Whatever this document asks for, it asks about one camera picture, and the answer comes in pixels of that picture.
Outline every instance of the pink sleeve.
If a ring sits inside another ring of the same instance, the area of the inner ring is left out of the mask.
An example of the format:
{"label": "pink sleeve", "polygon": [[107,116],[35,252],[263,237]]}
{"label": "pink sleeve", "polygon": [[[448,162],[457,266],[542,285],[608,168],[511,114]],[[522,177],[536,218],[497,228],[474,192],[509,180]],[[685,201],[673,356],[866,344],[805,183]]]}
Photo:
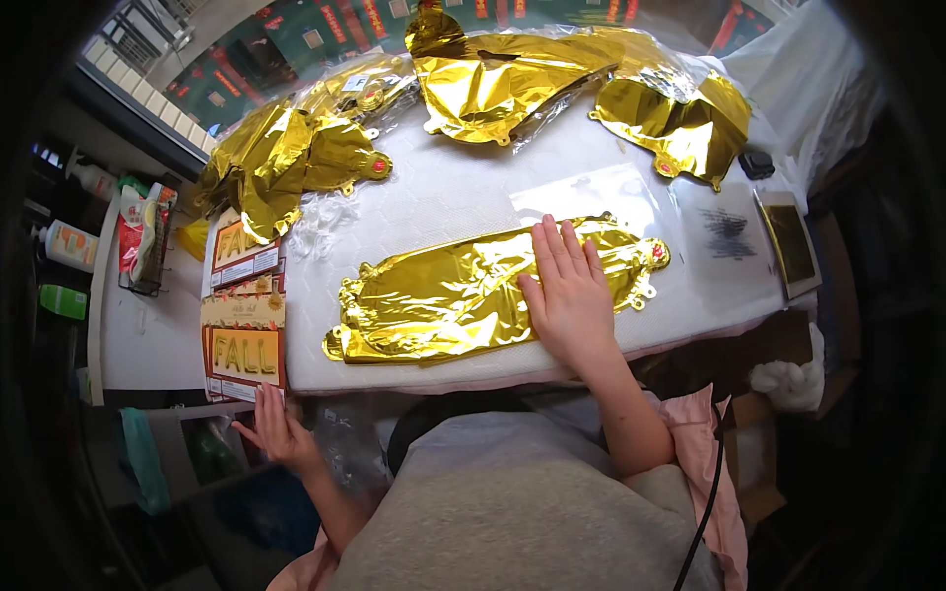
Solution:
{"label": "pink sleeve", "polygon": [[[674,449],[680,468],[690,483],[693,511],[696,523],[703,519],[707,499],[710,496],[713,475],[716,472],[716,454],[719,443],[713,438],[716,416],[710,409],[712,384],[687,396],[659,401],[649,394],[650,403],[657,409],[660,418],[674,437]],[[726,413],[729,398],[717,403],[720,416]],[[723,457],[723,473],[716,489],[716,500],[709,515],[703,541],[719,561],[726,581],[726,591],[745,591],[748,585],[748,543],[745,526],[739,514],[736,489],[729,477],[726,457]]]}

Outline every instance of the gray shirt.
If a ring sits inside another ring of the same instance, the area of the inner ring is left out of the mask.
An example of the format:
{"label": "gray shirt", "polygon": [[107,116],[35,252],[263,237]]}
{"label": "gray shirt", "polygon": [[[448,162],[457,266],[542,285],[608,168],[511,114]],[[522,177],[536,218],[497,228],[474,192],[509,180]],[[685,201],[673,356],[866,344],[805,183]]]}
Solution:
{"label": "gray shirt", "polygon": [[[678,467],[632,490],[600,447],[540,414],[466,415],[413,443],[331,588],[670,591],[695,532]],[[721,581],[701,544],[683,588]]]}

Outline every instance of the white foam mat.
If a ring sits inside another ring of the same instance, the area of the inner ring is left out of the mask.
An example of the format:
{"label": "white foam mat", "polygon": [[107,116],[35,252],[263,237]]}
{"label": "white foam mat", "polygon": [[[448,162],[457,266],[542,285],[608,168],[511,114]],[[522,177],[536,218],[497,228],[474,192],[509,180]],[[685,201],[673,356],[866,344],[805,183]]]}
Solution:
{"label": "white foam mat", "polygon": [[[477,390],[554,370],[555,361],[539,342],[425,368],[345,365],[330,361],[322,351],[324,334],[339,323],[342,278],[357,277],[362,261],[376,264],[393,254],[520,227],[531,221],[531,214],[517,212],[511,197],[528,194],[526,201],[517,202],[528,202],[528,209],[535,210],[541,203],[539,187],[549,183],[558,182],[548,187],[548,211],[556,213],[553,193],[568,202],[573,191],[568,216],[599,215],[603,207],[616,215],[624,213],[632,218],[619,221],[645,234],[641,237],[664,239],[671,249],[671,265],[651,277],[655,299],[641,312],[627,309],[616,318],[616,336],[626,353],[739,326],[785,307],[771,247],[752,202],[752,183],[738,162],[724,179],[720,195],[684,178],[671,183],[651,168],[651,152],[589,120],[592,107],[593,94],[579,97],[518,154],[495,143],[466,145],[427,135],[422,104],[407,111],[395,130],[378,138],[375,148],[394,163],[392,176],[382,183],[357,185],[360,218],[343,228],[326,259],[296,262],[289,257],[287,262],[291,389],[312,394]],[[594,198],[583,198],[581,183],[598,183],[601,188]],[[631,184],[626,190],[607,189],[623,183]],[[778,176],[766,186],[773,183],[779,184]],[[587,208],[582,199],[587,199]],[[753,254],[740,251],[740,246]]]}

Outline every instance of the black device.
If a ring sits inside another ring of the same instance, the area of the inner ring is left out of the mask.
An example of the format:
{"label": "black device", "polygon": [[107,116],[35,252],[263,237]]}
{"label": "black device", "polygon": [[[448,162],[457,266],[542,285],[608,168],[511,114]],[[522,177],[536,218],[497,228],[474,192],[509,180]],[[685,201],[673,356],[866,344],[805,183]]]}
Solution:
{"label": "black device", "polygon": [[772,157],[765,152],[743,152],[739,155],[739,164],[750,181],[768,179],[775,174]]}

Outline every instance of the finger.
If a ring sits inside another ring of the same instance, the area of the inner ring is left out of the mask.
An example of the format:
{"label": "finger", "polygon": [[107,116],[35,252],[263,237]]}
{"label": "finger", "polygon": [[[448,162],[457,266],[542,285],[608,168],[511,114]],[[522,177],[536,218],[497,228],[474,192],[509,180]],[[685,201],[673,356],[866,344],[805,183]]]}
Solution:
{"label": "finger", "polygon": [[529,316],[532,318],[533,325],[545,321],[545,292],[542,286],[532,278],[531,275],[520,273],[517,278],[519,289],[522,290],[522,297],[526,299],[526,305],[529,306]]}
{"label": "finger", "polygon": [[311,440],[312,436],[309,434],[308,430],[302,426],[301,423],[295,420],[295,418],[286,411],[286,425],[289,426],[289,435],[292,436],[292,439],[304,442],[306,439]]}
{"label": "finger", "polygon": [[585,257],[588,261],[588,271],[591,273],[591,279],[607,287],[607,278],[604,277],[604,268],[601,264],[601,257],[598,256],[598,248],[591,240],[585,241]]}
{"label": "finger", "polygon": [[256,398],[256,402],[253,405],[254,426],[256,427],[256,433],[259,434],[260,439],[266,441],[266,421],[263,420],[266,416],[264,414],[266,409],[266,396],[260,388],[256,389],[254,395]]}
{"label": "finger", "polygon": [[285,413],[283,405],[279,401],[279,391],[273,391],[270,384],[263,384],[263,397],[266,398],[266,412],[264,421],[266,421],[266,436],[272,443],[285,443],[289,439],[289,432],[286,429]]}
{"label": "finger", "polygon": [[582,277],[589,277],[591,272],[588,270],[588,261],[585,258],[585,251],[578,242],[578,236],[575,234],[575,226],[570,219],[562,222],[562,239],[565,241],[565,248],[569,251],[571,264],[575,267],[575,272]]}
{"label": "finger", "polygon": [[542,217],[542,229],[545,230],[545,240],[549,243],[549,250],[555,259],[555,266],[558,267],[558,274],[562,277],[571,277],[575,274],[575,266],[571,263],[569,250],[565,248],[562,242],[562,236],[558,233],[558,226],[555,225],[555,218],[546,214]]}
{"label": "finger", "polygon": [[538,276],[542,283],[548,285],[560,278],[558,266],[555,265],[555,257],[549,250],[549,241],[545,239],[545,230],[542,224],[535,224],[532,229],[533,250],[535,251],[535,265],[538,267]]}
{"label": "finger", "polygon": [[253,431],[252,431],[251,429],[249,429],[248,427],[244,426],[240,421],[233,421],[233,422],[230,424],[230,426],[233,427],[234,429],[236,429],[237,431],[239,431],[239,434],[240,434],[240,435],[242,435],[243,437],[245,437],[245,438],[247,438],[248,440],[250,440],[250,442],[251,442],[253,445],[255,445],[256,447],[259,447],[260,449],[264,449],[264,448],[263,448],[263,442],[262,442],[262,440],[259,439],[259,436],[256,435],[255,433],[253,433]]}

